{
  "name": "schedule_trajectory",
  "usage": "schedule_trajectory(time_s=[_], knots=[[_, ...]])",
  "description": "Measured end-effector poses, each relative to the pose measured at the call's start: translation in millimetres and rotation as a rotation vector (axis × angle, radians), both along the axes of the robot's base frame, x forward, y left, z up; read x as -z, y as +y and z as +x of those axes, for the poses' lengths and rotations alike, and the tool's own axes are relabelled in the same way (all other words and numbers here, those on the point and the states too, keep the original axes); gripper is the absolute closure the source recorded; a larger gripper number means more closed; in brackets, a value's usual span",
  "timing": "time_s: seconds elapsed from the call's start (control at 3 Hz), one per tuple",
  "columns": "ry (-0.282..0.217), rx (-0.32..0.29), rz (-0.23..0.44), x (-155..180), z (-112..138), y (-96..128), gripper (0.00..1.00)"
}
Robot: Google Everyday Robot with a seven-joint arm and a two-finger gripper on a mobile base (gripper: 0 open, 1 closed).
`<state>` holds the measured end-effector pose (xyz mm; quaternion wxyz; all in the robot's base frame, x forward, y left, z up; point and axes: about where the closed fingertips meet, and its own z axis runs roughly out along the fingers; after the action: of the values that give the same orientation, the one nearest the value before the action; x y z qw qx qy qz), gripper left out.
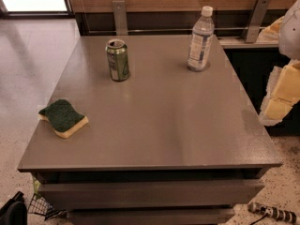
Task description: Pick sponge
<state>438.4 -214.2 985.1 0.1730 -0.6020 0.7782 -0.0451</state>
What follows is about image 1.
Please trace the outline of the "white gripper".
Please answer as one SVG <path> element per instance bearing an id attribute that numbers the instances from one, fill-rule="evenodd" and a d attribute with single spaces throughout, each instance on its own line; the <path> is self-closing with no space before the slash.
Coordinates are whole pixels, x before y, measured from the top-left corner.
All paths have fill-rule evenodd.
<path id="1" fill-rule="evenodd" d="M 280 123 L 300 101 L 300 0 L 296 0 L 284 18 L 265 27 L 258 39 L 278 40 L 279 52 L 292 59 L 284 67 L 274 66 L 268 79 L 259 121 L 270 127 Z"/>

